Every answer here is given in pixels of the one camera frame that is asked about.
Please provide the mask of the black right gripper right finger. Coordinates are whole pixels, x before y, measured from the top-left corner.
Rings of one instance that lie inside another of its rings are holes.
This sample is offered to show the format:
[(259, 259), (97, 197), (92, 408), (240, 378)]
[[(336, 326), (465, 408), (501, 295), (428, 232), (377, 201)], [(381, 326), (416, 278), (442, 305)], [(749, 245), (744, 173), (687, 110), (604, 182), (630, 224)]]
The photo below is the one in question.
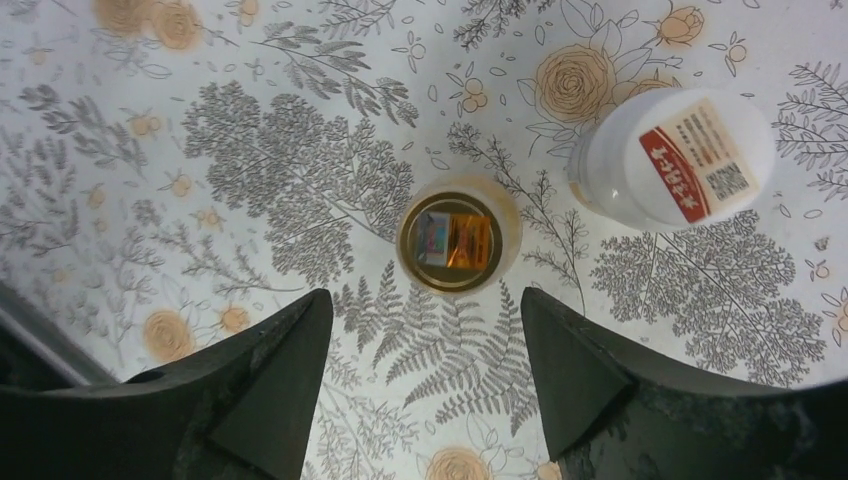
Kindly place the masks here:
[(843, 479), (847, 384), (800, 390), (687, 365), (526, 288), (547, 450), (566, 479)]

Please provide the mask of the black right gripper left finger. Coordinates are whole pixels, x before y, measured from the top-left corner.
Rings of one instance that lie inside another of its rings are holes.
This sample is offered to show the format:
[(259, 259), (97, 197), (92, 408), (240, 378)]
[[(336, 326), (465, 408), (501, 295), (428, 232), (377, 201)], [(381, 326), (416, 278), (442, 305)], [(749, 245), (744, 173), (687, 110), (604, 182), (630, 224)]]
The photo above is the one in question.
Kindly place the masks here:
[(328, 291), (117, 381), (1, 292), (5, 479), (297, 479), (331, 340)]

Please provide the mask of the small amber pill bottle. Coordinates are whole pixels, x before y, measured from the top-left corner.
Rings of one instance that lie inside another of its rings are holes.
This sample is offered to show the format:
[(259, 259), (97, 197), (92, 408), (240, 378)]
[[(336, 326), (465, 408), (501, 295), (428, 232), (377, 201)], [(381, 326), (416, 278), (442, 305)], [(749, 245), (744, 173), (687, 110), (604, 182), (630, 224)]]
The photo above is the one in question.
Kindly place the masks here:
[(398, 225), (396, 251), (412, 282), (441, 295), (468, 295), (511, 268), (522, 236), (517, 203), (504, 186), (452, 174), (413, 197)]

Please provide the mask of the white cap amber pill bottle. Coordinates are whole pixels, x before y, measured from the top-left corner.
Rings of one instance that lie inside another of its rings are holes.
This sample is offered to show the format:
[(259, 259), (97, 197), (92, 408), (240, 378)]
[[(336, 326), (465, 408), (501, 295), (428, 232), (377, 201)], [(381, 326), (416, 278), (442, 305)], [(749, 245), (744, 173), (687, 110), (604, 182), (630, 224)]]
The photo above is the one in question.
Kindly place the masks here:
[(626, 227), (673, 232), (751, 206), (776, 142), (750, 101), (711, 89), (637, 94), (581, 136), (566, 167), (575, 198)]

